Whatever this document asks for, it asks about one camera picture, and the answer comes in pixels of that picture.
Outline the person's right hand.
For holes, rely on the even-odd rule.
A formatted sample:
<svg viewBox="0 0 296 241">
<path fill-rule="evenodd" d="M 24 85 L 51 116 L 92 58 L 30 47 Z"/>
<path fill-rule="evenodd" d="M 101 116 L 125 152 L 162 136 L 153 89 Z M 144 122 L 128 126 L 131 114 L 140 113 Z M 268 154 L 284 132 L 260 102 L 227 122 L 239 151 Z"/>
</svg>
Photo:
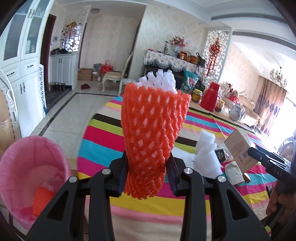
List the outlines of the person's right hand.
<svg viewBox="0 0 296 241">
<path fill-rule="evenodd" d="M 293 213 L 295 212 L 295 207 L 296 207 L 295 194 L 282 193 L 281 195 L 278 195 L 278 184 L 279 184 L 279 181 L 277 180 L 273 187 L 273 191 L 271 193 L 271 196 L 266 208 L 266 214 L 267 216 L 270 216 L 272 213 L 276 212 L 277 204 L 279 203 L 285 206 L 285 210 L 284 210 L 284 213 L 281 215 L 281 217 L 278 219 L 278 222 L 287 223 L 289 219 L 292 217 Z"/>
</svg>

